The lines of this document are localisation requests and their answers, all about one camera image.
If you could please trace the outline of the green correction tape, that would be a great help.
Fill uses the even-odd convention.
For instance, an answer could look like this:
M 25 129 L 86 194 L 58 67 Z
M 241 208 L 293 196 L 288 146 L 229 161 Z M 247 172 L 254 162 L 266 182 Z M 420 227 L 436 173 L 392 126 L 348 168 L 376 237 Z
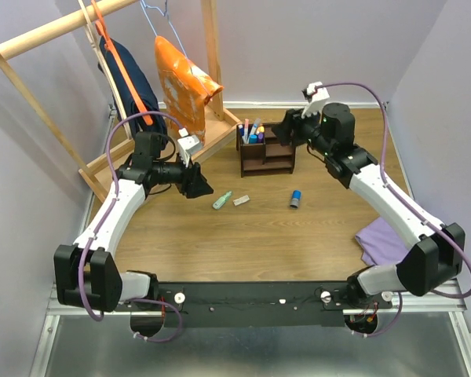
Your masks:
M 213 209 L 220 210 L 232 197 L 232 191 L 227 191 L 220 196 L 212 205 Z

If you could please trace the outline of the white pink marker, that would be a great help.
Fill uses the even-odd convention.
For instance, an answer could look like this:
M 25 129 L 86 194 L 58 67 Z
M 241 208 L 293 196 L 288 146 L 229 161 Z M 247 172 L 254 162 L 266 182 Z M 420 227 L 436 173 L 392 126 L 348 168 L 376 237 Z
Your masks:
M 243 126 L 243 136 L 245 139 L 249 136 L 249 119 L 244 120 L 244 126 Z

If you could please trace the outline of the white dark-blue marker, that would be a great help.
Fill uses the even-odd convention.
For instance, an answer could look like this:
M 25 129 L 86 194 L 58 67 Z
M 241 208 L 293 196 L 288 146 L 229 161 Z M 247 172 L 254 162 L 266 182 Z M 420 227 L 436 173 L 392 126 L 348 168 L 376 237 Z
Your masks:
M 244 129 L 244 125 L 243 124 L 239 124 L 238 125 L 238 132 L 239 132 L 239 136 L 241 138 L 241 143 L 244 144 L 245 143 L 245 133 L 244 133 L 245 129 Z

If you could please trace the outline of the blue grey glue stick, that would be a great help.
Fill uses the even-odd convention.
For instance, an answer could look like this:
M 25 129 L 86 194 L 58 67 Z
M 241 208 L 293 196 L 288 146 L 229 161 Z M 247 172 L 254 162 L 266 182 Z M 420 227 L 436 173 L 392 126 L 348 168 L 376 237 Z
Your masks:
M 294 190 L 290 198 L 290 207 L 293 209 L 298 209 L 301 202 L 301 191 Z

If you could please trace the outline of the white blue marker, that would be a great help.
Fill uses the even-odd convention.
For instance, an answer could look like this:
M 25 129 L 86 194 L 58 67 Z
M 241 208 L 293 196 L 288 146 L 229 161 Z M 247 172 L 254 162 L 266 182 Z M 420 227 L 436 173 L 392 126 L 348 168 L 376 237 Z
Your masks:
M 253 125 L 250 131 L 250 137 L 257 136 L 258 126 Z

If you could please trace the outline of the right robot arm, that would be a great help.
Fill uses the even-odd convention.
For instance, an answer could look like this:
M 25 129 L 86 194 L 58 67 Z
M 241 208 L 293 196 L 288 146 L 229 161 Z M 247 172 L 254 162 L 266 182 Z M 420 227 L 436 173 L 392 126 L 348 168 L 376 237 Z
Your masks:
M 310 116 L 298 109 L 287 111 L 272 132 L 281 145 L 306 145 L 320 153 L 328 173 L 369 203 L 408 249 L 400 262 L 352 274 L 345 289 L 347 302 L 361 308 L 383 291 L 423 296 L 461 272 L 458 251 L 465 232 L 456 223 L 445 225 L 434 218 L 382 177 L 378 161 L 356 144 L 355 124 L 348 105 L 329 103 Z

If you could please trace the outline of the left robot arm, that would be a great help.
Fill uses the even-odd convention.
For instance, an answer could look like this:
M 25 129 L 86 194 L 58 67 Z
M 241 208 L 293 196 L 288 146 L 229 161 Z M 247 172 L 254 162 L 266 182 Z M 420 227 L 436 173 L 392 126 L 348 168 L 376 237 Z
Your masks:
M 151 273 L 120 273 L 114 256 L 131 218 L 157 185 L 176 186 L 188 199 L 213 193 L 192 155 L 202 148 L 195 135 L 180 131 L 175 160 L 162 159 L 162 135 L 140 132 L 135 147 L 117 169 L 107 198 L 89 226 L 71 245 L 54 253 L 58 302 L 81 307 L 91 315 L 111 312 L 132 300 L 139 309 L 152 309 L 158 301 L 156 277 Z

